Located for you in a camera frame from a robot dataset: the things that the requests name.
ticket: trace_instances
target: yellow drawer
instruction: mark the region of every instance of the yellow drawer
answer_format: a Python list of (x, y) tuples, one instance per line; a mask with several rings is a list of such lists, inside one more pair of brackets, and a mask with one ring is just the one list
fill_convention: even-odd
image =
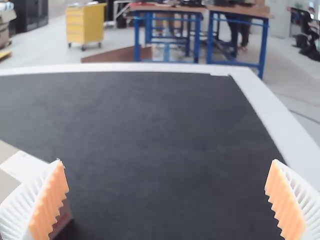
[(83, 33), (85, 31), (85, 27), (82, 24), (67, 24), (66, 32), (67, 33)]
[(66, 24), (83, 24), (84, 16), (83, 15), (67, 15)]
[(84, 13), (84, 7), (67, 7), (66, 8), (66, 14), (83, 14)]
[(85, 44), (85, 36), (79, 33), (67, 33), (66, 40), (68, 43)]

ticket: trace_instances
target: white border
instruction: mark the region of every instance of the white border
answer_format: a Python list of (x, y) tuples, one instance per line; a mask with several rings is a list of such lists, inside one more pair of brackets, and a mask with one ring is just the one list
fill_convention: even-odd
[(289, 167), (320, 191), (320, 148), (282, 102), (246, 67), (172, 63), (50, 65), (1, 70), (0, 79), (1, 76), (12, 75), (84, 72), (170, 72), (207, 73), (213, 76), (231, 75), (251, 103)]

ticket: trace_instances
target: black bag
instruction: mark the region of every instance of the black bag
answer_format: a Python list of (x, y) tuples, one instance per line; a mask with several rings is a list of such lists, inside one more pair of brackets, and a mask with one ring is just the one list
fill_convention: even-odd
[(125, 29), (127, 27), (127, 19), (121, 14), (116, 19), (116, 28), (117, 29)]
[(320, 52), (318, 52), (318, 50), (315, 49), (314, 51), (311, 51), (308, 54), (308, 58), (310, 58), (310, 59), (312, 59), (314, 61), (320, 62)]
[(296, 42), (295, 47), (303, 49), (303, 48), (307, 47), (307, 45), (308, 45), (308, 37), (303, 34), (298, 34), (295, 37), (295, 42)]
[(310, 44), (304, 48), (301, 48), (301, 50), (299, 51), (300, 54), (305, 55), (305, 56), (309, 56), (309, 54), (313, 53), (317, 51), (316, 45)]

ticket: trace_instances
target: yellow cart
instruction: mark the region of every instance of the yellow cart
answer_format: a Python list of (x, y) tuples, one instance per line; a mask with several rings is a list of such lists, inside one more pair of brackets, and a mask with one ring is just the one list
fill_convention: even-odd
[(106, 3), (69, 6), (66, 8), (66, 38), (69, 48), (72, 43), (82, 44), (81, 50), (86, 50), (86, 44), (104, 39), (104, 21)]

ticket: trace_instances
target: black cabinet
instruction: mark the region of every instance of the black cabinet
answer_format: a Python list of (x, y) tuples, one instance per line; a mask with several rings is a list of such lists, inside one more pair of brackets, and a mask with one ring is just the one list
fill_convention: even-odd
[(25, 33), (48, 24), (48, 0), (10, 0), (14, 3), (17, 34)]

